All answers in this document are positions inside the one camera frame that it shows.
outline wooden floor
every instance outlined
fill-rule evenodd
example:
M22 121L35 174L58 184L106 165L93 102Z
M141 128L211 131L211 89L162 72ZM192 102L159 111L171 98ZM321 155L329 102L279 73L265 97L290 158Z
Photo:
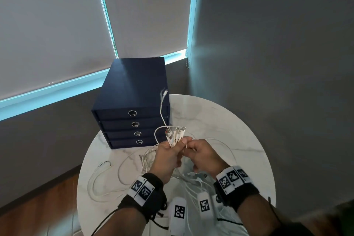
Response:
M79 174L0 216L0 235L72 236L79 231L76 189Z

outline desktop drawer organizer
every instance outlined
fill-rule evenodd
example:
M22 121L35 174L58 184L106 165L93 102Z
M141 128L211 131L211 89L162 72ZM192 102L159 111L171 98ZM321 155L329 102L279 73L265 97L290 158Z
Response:
M113 61L92 113L111 149L153 146L154 131L164 123L161 97L167 90L164 58L127 58ZM162 103L162 116L170 123L170 100ZM165 128L156 132L166 140Z

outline black cable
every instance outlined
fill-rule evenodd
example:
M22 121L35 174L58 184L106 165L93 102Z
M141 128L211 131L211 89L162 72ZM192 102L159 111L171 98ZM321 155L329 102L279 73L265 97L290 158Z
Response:
M236 225L240 225L240 226L244 226L242 223L237 223L231 220L227 220L227 219L223 219L223 218L217 218L218 221L226 221L226 222L230 222L232 224L236 224Z
M168 227L164 227L164 226L162 226L162 225L160 225L160 224L157 224L156 221L153 220L153 219L152 219L151 221L153 221L153 222L155 223L155 225L157 225L159 228L162 228L162 229L164 229L164 230L168 230L168 229L169 229Z
M93 231L93 233L91 234L91 236L93 236L95 233L96 233L96 231L101 227L101 225L104 223L104 221L106 221L107 220L107 218L109 218L114 212L116 212L116 211L118 211L119 210L119 208L117 208L117 209L115 209L113 212L111 212L108 216L106 216L105 218L104 218L104 220L102 220L102 222L98 225L98 227Z
M276 217L277 220L279 221L279 223L280 223L281 225L283 225L283 222L281 222L281 220L279 219L279 217L278 217L277 214L275 213L272 204L270 203L270 197L268 197L268 203L269 203L270 208L272 209L273 214L275 215L275 217Z

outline marble tabletop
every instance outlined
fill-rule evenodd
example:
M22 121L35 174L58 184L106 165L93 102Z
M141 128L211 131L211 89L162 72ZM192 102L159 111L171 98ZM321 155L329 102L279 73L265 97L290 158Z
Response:
M275 205L275 183L272 168L262 145L250 128L229 110L209 100L180 94L173 94L169 97L172 125L185 126L185 135L193 135L196 139L215 138L224 142L231 150L216 140L209 140L212 147L226 162L230 165L240 165L251 177L261 195L265 198L270 196L272 204ZM146 149L148 147L112 150L101 131L96 135L82 163L77 185L77 211L85 236L90 236L99 223L120 203L123 196L118 196L124 192L109 192L126 189L137 178L141 171L139 154L143 154ZM91 197L94 198L92 200L87 192L87 185L94 172L97 175L108 168L109 163L104 163L99 170L96 170L104 161L109 161L112 166L96 178L93 184L94 195L91 194ZM181 172L192 171L192 163L188 158L184 157L182 162ZM120 181L117 175L119 167ZM164 191L167 200L171 200L175 196L184 197L183 188L178 179L170 180L165 185ZM187 229L185 235L206 235L205 232L201 233L200 228L204 226L197 218L199 212L189 205L188 211L192 234ZM157 218L156 221L163 226L168 225L168 218ZM149 233L150 235L168 235L167 231L150 223L145 227L143 235L149 235ZM219 226L229 228L228 224ZM230 230L235 235L245 235L242 228L231 228ZM207 234L216 235L217 233L214 230L208 230Z

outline gray roller shade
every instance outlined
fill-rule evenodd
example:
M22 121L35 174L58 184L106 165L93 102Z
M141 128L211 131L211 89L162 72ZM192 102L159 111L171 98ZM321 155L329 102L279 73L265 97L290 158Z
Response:
M0 0L0 100L108 68L100 0Z
M105 0L119 58L187 47L190 0Z

